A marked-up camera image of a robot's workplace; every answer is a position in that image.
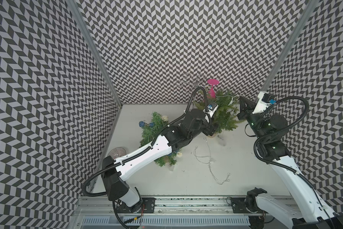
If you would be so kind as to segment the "light green fern tree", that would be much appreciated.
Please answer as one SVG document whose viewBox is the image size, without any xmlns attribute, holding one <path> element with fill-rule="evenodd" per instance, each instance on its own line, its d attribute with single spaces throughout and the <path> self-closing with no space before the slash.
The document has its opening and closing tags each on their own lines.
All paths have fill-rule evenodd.
<svg viewBox="0 0 343 229">
<path fill-rule="evenodd" d="M 215 133 L 220 134 L 223 131 L 233 131 L 243 122 L 237 118 L 239 113 L 238 97 L 230 90 L 218 89 L 215 93 L 216 98 L 211 98 L 207 95 L 210 101 L 218 105 L 214 115 L 211 116 L 212 123 L 219 125 Z"/>
</svg>

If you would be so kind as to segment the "thin wire fairy light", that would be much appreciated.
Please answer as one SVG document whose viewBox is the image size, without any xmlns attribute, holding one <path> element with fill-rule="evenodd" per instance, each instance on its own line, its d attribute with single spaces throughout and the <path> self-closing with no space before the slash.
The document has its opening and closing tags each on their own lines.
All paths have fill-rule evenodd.
<svg viewBox="0 0 343 229">
<path fill-rule="evenodd" d="M 209 146 L 209 143 L 208 143 L 208 140 L 207 140 L 207 137 L 204 138 L 206 144 L 207 144 L 207 147 L 209 149 L 209 155 L 208 156 L 197 156 L 196 155 L 196 151 L 194 152 L 194 155 L 197 159 L 197 161 L 201 162 L 202 164 L 205 164 L 205 165 L 208 165 L 208 169 L 209 169 L 209 172 L 212 176 L 212 178 L 214 179 L 214 181 L 219 184 L 219 185 L 223 185 L 224 183 L 226 182 L 229 182 L 229 177 L 230 177 L 230 173 L 227 173 L 226 175 L 226 178 L 224 180 L 221 180 L 221 179 L 218 179 L 215 174 L 213 173 L 212 171 L 212 166 L 213 166 L 213 163 L 215 162 L 215 159 L 212 157 L 212 152 L 211 152 L 211 149 L 210 149 L 210 146 Z"/>
</svg>

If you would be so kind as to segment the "clear battery box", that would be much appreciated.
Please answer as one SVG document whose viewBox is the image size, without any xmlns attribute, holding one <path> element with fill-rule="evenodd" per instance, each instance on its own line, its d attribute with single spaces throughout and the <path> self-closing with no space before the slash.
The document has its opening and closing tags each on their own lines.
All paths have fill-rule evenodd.
<svg viewBox="0 0 343 229">
<path fill-rule="evenodd" d="M 168 169 L 169 169 L 169 171 L 174 171 L 175 165 L 168 165 Z"/>
</svg>

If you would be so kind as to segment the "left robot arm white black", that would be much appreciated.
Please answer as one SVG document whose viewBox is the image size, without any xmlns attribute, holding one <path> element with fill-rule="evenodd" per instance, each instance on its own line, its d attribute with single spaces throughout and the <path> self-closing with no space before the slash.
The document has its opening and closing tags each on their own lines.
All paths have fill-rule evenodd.
<svg viewBox="0 0 343 229">
<path fill-rule="evenodd" d="M 83 195 L 107 196 L 113 203 L 120 200 L 131 211 L 136 212 L 143 200 L 139 191 L 130 187 L 126 181 L 154 160 L 189 145 L 200 133 L 213 135 L 217 125 L 213 123 L 212 116 L 217 108 L 216 104 L 208 102 L 203 86 L 195 88 L 185 112 L 165 125 L 151 142 L 123 157 L 106 157 L 102 162 L 102 169 L 82 184 Z"/>
</svg>

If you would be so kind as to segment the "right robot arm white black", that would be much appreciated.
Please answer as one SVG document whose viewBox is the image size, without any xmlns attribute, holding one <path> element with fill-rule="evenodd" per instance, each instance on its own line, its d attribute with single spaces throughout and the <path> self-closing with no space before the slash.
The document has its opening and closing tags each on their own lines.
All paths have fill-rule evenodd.
<svg viewBox="0 0 343 229">
<path fill-rule="evenodd" d="M 277 105 L 290 100 L 303 103 L 301 115 L 291 124 L 281 114 L 267 116 Z M 300 96 L 276 100 L 273 94 L 261 92 L 256 103 L 241 96 L 239 105 L 238 119 L 246 120 L 256 137 L 253 145 L 255 157 L 279 175 L 299 208 L 294 210 L 266 190 L 255 188 L 247 192 L 247 209 L 251 212 L 262 210 L 289 229 L 343 229 L 343 215 L 336 213 L 319 196 L 281 140 L 308 114 L 308 101 Z"/>
</svg>

